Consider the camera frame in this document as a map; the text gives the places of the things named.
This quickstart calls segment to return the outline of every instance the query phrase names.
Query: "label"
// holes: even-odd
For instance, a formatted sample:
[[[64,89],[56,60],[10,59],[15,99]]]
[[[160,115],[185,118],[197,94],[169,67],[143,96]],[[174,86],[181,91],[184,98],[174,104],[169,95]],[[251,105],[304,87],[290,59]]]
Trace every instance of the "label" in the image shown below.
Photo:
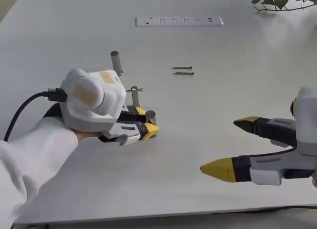
[[[106,71],[100,71],[99,72],[101,78],[104,80],[104,83],[106,84],[114,84],[114,80],[109,72]]]
[[[95,106],[97,100],[95,93],[92,93],[86,87],[79,84],[74,88],[73,97],[92,108]]]

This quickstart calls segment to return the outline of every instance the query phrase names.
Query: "outlet socket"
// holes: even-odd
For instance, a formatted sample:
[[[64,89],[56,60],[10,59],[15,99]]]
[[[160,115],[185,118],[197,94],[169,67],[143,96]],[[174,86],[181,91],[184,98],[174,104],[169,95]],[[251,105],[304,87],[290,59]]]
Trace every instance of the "outlet socket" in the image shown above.
[[[220,17],[137,17],[137,27],[153,26],[222,26]]]

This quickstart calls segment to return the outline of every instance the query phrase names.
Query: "metal pin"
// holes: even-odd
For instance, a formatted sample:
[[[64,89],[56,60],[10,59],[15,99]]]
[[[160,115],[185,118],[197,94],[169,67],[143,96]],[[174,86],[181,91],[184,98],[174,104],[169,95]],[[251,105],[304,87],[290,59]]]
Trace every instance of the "metal pin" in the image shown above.
[[[172,69],[193,69],[192,66],[185,66],[185,67],[173,67]]]
[[[119,52],[113,51],[110,53],[113,70],[117,73],[119,77],[123,75],[123,70],[121,68],[121,62],[119,58]]]
[[[194,75],[194,72],[175,72],[175,75]]]
[[[132,105],[139,108],[139,91],[142,92],[143,88],[138,89],[137,86],[132,86],[131,89],[127,90],[127,92],[131,92],[132,94]]]
[[[149,120],[150,123],[152,123],[153,125],[157,124],[157,114],[153,111],[153,110],[148,110],[145,113],[145,117]],[[151,136],[151,138],[157,137],[158,134],[154,134],[153,136]]]

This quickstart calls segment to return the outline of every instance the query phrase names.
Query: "wire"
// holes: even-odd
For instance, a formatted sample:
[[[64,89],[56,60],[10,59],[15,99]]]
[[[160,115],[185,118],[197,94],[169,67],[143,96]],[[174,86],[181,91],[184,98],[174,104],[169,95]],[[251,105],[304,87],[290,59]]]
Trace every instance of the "wire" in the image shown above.
[[[247,213],[247,214],[273,213],[273,212],[289,210],[289,209],[317,209],[317,206],[293,205],[293,206],[284,206],[284,207],[276,207],[276,208],[264,208],[259,210],[250,210],[250,211],[244,211],[242,213]]]
[[[11,120],[11,123],[8,127],[8,130],[6,131],[5,133],[5,136],[4,136],[4,141],[8,141],[9,140],[9,136],[12,132],[12,129],[16,123],[16,121],[18,120],[18,117],[20,116],[21,112],[25,109],[25,107],[30,103],[32,102],[33,100],[35,100],[36,98],[38,97],[48,97],[49,96],[49,92],[40,92],[40,93],[37,93],[37,94],[34,94],[33,96],[31,96],[30,98],[28,98],[20,107],[19,109],[16,111],[15,115],[13,116],[12,120]]]

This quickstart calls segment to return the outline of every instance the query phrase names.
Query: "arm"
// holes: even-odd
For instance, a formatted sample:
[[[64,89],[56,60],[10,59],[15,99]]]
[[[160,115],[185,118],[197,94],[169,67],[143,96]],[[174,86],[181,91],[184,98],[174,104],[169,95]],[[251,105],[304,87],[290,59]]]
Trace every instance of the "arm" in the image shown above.
[[[84,133],[47,117],[22,138],[0,141],[0,228],[9,229],[21,210],[52,179]]]

